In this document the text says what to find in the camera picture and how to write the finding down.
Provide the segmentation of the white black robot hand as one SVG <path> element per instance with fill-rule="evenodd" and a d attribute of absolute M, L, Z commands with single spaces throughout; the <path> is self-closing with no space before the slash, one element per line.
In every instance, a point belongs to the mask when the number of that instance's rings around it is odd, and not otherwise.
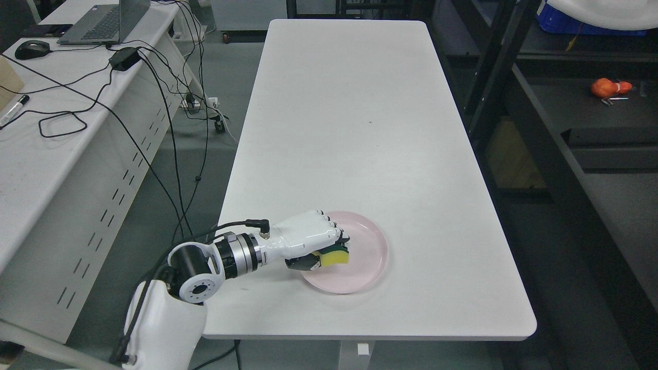
<path fill-rule="evenodd" d="M 350 237 L 319 210 L 310 210 L 270 227 L 269 236 L 255 237 L 262 264 L 282 258 L 289 269 L 315 271 L 320 268 L 317 251 L 334 245 L 348 246 Z"/>

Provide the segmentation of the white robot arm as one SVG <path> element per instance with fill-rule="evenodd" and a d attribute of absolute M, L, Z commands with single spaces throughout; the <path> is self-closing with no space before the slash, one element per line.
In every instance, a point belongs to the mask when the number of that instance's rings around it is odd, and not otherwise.
<path fill-rule="evenodd" d="M 266 261 L 263 239 L 220 235 L 210 244 L 174 247 L 154 279 L 138 285 L 125 321 L 122 369 L 187 369 L 202 337 L 205 302 L 225 280 L 256 271 Z"/>

